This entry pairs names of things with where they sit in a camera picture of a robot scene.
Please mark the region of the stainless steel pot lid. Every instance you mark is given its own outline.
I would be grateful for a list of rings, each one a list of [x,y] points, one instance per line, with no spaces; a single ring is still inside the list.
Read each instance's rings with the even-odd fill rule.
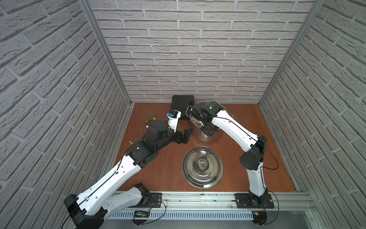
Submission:
[[[195,147],[182,161],[185,180],[197,189],[211,189],[222,179],[224,165],[220,156],[211,148]]]

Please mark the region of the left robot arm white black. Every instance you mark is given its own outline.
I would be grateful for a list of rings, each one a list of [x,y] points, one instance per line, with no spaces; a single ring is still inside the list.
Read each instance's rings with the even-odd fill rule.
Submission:
[[[151,123],[140,140],[126,150],[122,159],[106,175],[79,195],[70,194],[65,198],[64,204],[75,228],[98,229],[105,219],[125,208],[150,207],[150,192],[142,183],[116,196],[114,192],[156,159],[170,143],[187,144],[192,131],[192,128],[178,131],[171,122]]]

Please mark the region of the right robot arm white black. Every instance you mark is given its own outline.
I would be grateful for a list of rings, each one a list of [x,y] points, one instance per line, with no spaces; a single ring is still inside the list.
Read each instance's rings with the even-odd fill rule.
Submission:
[[[249,197],[252,201],[262,203],[268,194],[263,175],[267,138],[245,129],[228,114],[222,105],[215,101],[189,105],[186,114],[201,124],[201,131],[208,137],[211,137],[216,131],[222,130],[241,147],[244,153],[239,161],[247,170]]]

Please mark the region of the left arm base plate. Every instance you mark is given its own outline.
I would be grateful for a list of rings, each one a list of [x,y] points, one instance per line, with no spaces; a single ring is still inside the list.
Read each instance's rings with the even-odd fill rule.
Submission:
[[[137,208],[160,208],[162,193],[152,192],[149,195],[144,195],[141,201],[135,206]]]

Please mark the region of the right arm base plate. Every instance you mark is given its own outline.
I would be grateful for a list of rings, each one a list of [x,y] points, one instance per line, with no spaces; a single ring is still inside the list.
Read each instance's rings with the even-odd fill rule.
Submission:
[[[252,193],[235,193],[235,202],[238,209],[274,209],[272,197],[268,193],[257,197]]]

